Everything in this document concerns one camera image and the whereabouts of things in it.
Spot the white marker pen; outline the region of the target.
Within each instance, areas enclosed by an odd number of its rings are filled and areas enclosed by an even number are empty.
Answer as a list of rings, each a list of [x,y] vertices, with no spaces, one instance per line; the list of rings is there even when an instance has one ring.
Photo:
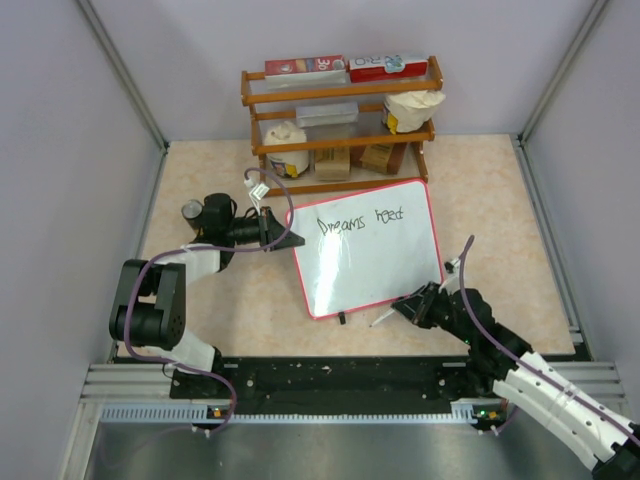
[[[395,313],[395,311],[393,309],[389,309],[386,312],[384,312],[381,316],[379,316],[376,320],[374,320],[369,327],[373,328],[377,325],[379,325],[380,323],[382,323],[384,320],[386,320],[387,318],[389,318],[391,315],[393,315]]]

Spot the pink framed whiteboard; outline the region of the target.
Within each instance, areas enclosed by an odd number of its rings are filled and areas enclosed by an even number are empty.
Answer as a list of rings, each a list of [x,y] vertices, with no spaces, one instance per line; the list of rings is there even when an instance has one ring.
[[[427,184],[410,179],[298,205],[286,214],[315,320],[390,302],[444,279]]]

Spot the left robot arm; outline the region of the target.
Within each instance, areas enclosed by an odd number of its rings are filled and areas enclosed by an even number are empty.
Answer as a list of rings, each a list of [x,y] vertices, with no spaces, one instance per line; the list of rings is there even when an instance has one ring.
[[[226,193],[181,209],[194,240],[155,261],[124,262],[109,319],[109,333],[131,348],[146,348],[192,374],[192,384],[205,396],[226,387],[227,374],[216,347],[187,329],[187,287],[224,271],[234,255],[301,247],[305,239],[283,225],[268,206],[237,215],[237,203]]]

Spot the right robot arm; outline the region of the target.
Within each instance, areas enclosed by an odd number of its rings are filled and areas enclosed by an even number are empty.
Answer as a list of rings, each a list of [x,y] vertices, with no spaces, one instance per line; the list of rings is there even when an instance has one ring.
[[[437,283],[397,299],[391,308],[422,329],[439,328],[468,347],[467,384],[495,394],[565,444],[594,479],[639,477],[639,424],[563,377],[531,345],[497,322],[480,292],[453,293]]]

